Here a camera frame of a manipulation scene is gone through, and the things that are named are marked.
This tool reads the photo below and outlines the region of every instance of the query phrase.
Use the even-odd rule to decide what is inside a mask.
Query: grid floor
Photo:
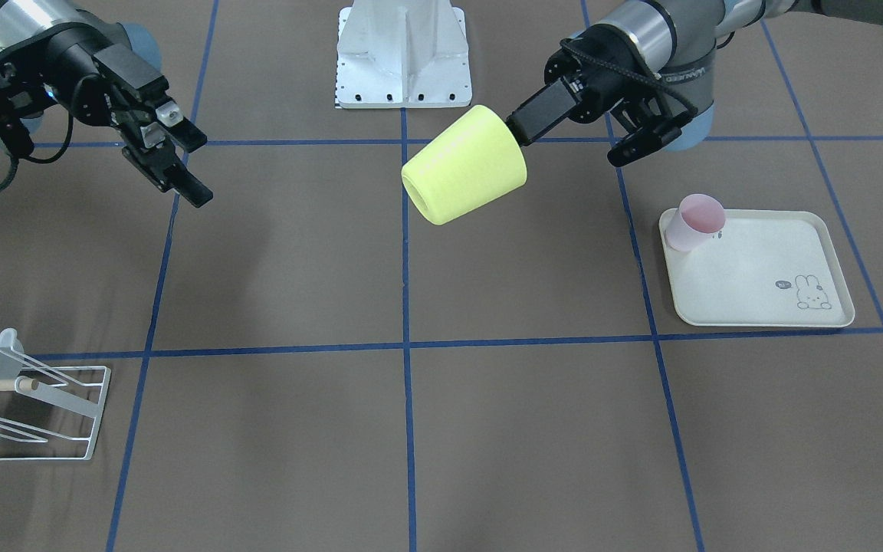
[[[618,3],[456,2],[473,104]],[[746,28],[700,146],[615,170],[564,123],[435,227],[397,173],[463,110],[334,110],[345,2],[81,4],[157,36],[216,199],[83,126],[0,195],[0,329],[113,368],[94,460],[0,462],[0,550],[883,550],[882,28]],[[655,223],[690,192],[819,214],[854,324],[680,321]]]

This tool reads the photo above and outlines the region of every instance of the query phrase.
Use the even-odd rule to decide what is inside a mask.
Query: blue tape line
[[[838,335],[883,334],[883,328],[812,328],[803,330],[764,330],[753,332],[712,332],[702,334],[662,334],[659,341],[704,341],[721,339],[771,339],[779,337],[812,337]]]
[[[588,17],[588,2],[581,0],[581,17],[585,20],[585,28],[592,27],[592,18]]]
[[[59,141],[48,141],[48,143],[38,143],[36,147],[60,147],[63,146]],[[71,148],[77,147],[122,147],[125,146],[125,143],[121,143],[120,141],[76,141],[76,143],[71,143]]]
[[[403,343],[345,343],[344,345],[288,345],[277,347],[238,347],[232,349],[152,350],[153,359],[176,357],[237,357],[245,354],[347,353],[354,350],[400,350]]]
[[[572,136],[572,137],[547,137],[537,140],[536,143],[612,143],[613,139],[608,136]]]
[[[816,136],[816,141],[883,141],[883,136]]]
[[[145,391],[145,380],[148,376],[148,357],[141,361],[141,371],[138,374],[136,385],[136,399],[132,406],[132,422],[129,425],[129,434],[125,441],[125,454],[122,457],[122,471],[118,476],[118,491],[115,493],[115,505],[111,511],[111,527],[108,528],[108,541],[105,550],[115,550],[115,539],[118,537],[118,523],[122,517],[122,506],[125,504],[125,487],[129,479],[129,467],[132,465],[132,451],[134,449],[134,436],[138,429],[138,416],[141,413],[141,396]]]
[[[400,110],[400,164],[407,163],[407,109]],[[410,296],[410,218],[407,191],[400,186],[402,200],[402,320],[404,350],[404,426],[407,439],[407,545],[418,550],[417,481],[414,466],[414,393],[411,385],[411,296]]]
[[[108,360],[108,359],[142,359],[145,356],[144,350],[116,350],[116,352],[99,352],[96,353],[49,353],[49,354],[31,354],[36,360],[53,361],[53,360]]]
[[[610,117],[606,117],[606,128],[609,136],[615,136]],[[642,300],[645,303],[645,315],[649,320],[649,338],[652,341],[653,353],[656,355],[656,366],[659,369],[659,380],[663,387],[663,399],[666,401],[666,413],[670,419],[670,431],[673,434],[673,445],[677,452],[677,463],[680,465],[680,478],[683,480],[684,495],[687,497],[687,508],[690,511],[691,526],[694,528],[694,542],[697,543],[698,552],[704,552],[704,535],[701,532],[701,519],[697,512],[697,502],[694,500],[694,486],[691,485],[690,471],[687,469],[687,455],[684,453],[683,440],[680,437],[680,422],[677,422],[677,412],[673,405],[673,392],[670,391],[670,382],[666,374],[666,360],[663,359],[663,349],[660,346],[659,332],[656,330],[656,317],[652,311],[652,300],[649,298],[649,285],[645,280],[645,269],[642,266],[642,253],[638,248],[638,238],[635,237],[635,218],[629,203],[629,194],[625,185],[625,174],[621,168],[615,168],[616,177],[619,181],[619,191],[622,193],[622,208],[629,220],[629,238],[632,242],[632,251],[635,255],[635,265],[638,266],[638,278],[642,286]]]
[[[874,335],[883,334],[883,328],[809,328],[795,330],[763,330],[751,332],[712,332],[694,334],[659,334],[659,341],[705,341],[726,339],[772,339],[814,336]],[[554,345],[589,345],[589,343],[644,343],[652,341],[652,335],[617,335],[591,337],[540,337],[481,340],[412,341],[411,349],[459,349],[472,347],[522,347]],[[403,350],[403,342],[388,343],[336,343],[336,345],[284,345],[273,347],[238,347],[225,349],[171,349],[152,350],[153,359],[168,357],[238,357],[245,354],[297,354],[297,353],[349,353],[362,350]],[[144,350],[116,350],[116,352],[88,353],[33,353],[39,360],[107,360],[141,359]]]
[[[589,345],[589,343],[642,343],[649,341],[652,341],[652,336],[648,335],[415,341],[411,343],[411,349],[455,349],[460,347],[522,347],[528,345]]]
[[[207,146],[398,146],[400,143],[401,140],[395,139],[208,140]]]
[[[775,41],[772,39],[770,31],[768,31],[768,25],[765,25],[765,21],[761,22],[761,28],[765,34],[765,39],[768,41],[768,46],[770,46],[770,49],[772,50],[772,55],[775,57],[775,63],[778,65],[779,71],[782,73],[782,80],[786,83],[786,88],[789,91],[789,96],[792,98],[793,105],[796,106],[796,114],[799,115],[799,122],[803,124],[803,129],[806,131],[806,137],[809,139],[809,145],[812,147],[813,156],[816,158],[816,164],[819,165],[819,171],[823,174],[823,182],[826,184],[827,192],[830,193],[830,199],[833,202],[834,209],[837,210],[840,224],[843,226],[844,233],[847,235],[847,241],[849,245],[851,245],[851,251],[854,252],[854,258],[858,262],[859,268],[861,268],[865,283],[868,285],[868,292],[870,296],[872,296],[874,307],[877,310],[878,317],[880,317],[881,325],[883,326],[883,307],[881,307],[881,302],[877,297],[877,291],[875,290],[870,274],[868,273],[868,267],[865,266],[865,262],[863,261],[861,249],[859,249],[858,244],[856,244],[854,233],[852,233],[847,216],[845,216],[844,209],[841,207],[840,199],[837,198],[837,192],[830,179],[830,174],[826,170],[826,164],[823,163],[823,157],[820,155],[819,147],[816,145],[816,139],[814,139],[812,132],[809,130],[809,123],[806,122],[806,115],[803,113],[802,105],[799,105],[799,98],[796,97],[796,88],[793,87],[792,81],[789,80],[789,74],[786,72],[786,68],[782,64],[782,57],[779,55],[779,50],[775,46]]]
[[[220,8],[220,0],[213,1],[213,8],[210,11],[210,25],[207,29],[206,43],[203,48],[203,59],[200,64],[199,78],[196,80],[196,94],[193,97],[192,115],[190,121],[196,122],[199,115],[200,98],[202,97],[203,84],[206,80],[207,66],[210,60],[210,49],[213,45],[213,34],[217,24],[218,8]],[[182,157],[182,164],[189,163],[189,154]],[[141,413],[141,402],[145,393],[145,380],[148,377],[148,366],[152,356],[152,345],[155,341],[155,330],[159,321],[159,311],[162,303],[162,290],[166,283],[166,273],[169,270],[169,255],[172,252],[172,230],[176,226],[176,214],[179,213],[179,195],[172,199],[172,213],[169,214],[169,227],[166,231],[166,242],[162,248],[162,263],[159,267],[159,280],[155,287],[155,298],[152,301],[152,318],[149,323],[148,335],[145,338],[145,350],[143,361],[141,361],[141,371],[138,375],[138,385],[136,388],[136,399],[132,408],[132,422],[129,425],[129,434],[126,437],[125,455],[122,460],[122,471],[118,479],[118,491],[115,494],[115,505],[111,513],[111,527],[108,530],[107,552],[113,552],[115,549],[115,541],[118,537],[118,524],[120,521],[120,513],[122,513],[123,501],[125,501],[125,488],[127,479],[129,478],[129,470],[132,468],[132,453],[134,449],[134,438],[136,438],[136,430],[138,429],[138,416]]]
[[[806,141],[806,136],[708,136],[704,141]]]

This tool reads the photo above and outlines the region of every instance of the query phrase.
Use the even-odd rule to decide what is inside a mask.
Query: robotic arm
[[[0,0],[0,148],[13,163],[3,184],[20,159],[58,159],[77,119],[118,130],[123,155],[160,191],[175,189],[196,207],[209,202],[213,192],[172,145],[192,153],[206,135],[168,97],[169,82],[157,65],[157,46],[146,31],[106,24],[67,0]],[[69,113],[64,147],[49,159],[32,157],[28,124],[56,104]]]
[[[717,39],[791,11],[883,25],[883,0],[630,0],[561,41],[546,86],[506,125],[529,146],[565,118],[591,123],[609,111],[628,133],[609,153],[613,165],[686,150],[714,121]]]

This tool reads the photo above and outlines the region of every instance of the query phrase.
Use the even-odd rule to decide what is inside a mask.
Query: pink cup
[[[691,251],[703,245],[727,220],[724,207],[704,193],[686,196],[666,226],[666,244],[677,251]]]

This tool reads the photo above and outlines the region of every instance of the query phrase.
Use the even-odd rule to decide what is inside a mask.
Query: bunny illustration
[[[799,298],[799,308],[815,308],[816,310],[829,310],[833,308],[823,286],[819,285],[816,276],[796,276],[796,297]]]

